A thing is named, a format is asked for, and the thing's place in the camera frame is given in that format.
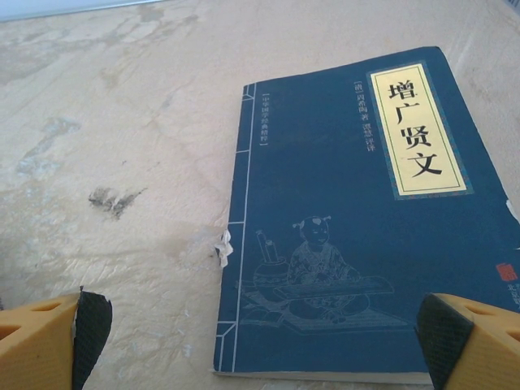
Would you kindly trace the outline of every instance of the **white table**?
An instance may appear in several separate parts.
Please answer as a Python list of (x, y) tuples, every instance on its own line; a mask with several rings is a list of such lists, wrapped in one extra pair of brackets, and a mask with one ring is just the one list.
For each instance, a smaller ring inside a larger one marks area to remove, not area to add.
[[(440, 46), (520, 208), (520, 17), (500, 0), (170, 1), (0, 37), (0, 296), (113, 301), (86, 390), (391, 388), (210, 372), (245, 84)], [(98, 188), (141, 193), (116, 218)]]

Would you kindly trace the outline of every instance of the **book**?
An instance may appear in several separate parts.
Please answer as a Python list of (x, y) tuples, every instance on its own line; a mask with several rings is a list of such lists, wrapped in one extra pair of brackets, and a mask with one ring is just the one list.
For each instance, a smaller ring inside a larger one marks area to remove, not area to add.
[(437, 47), (246, 85), (221, 375), (428, 384), (428, 293), (520, 307), (520, 225)]

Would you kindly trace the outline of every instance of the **child figure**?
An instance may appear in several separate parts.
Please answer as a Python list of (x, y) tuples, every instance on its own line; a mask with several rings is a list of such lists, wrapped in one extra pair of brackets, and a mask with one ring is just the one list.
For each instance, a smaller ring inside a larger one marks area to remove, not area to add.
[[(331, 217), (309, 217), (293, 225), (300, 228), (304, 240), (292, 254), (288, 269), (289, 284), (329, 284), (335, 280), (356, 282), (359, 272), (345, 262), (340, 251), (328, 243)], [(295, 300), (289, 309), (305, 319), (327, 319), (342, 323), (346, 317), (365, 310), (370, 302), (366, 295), (316, 297)]]

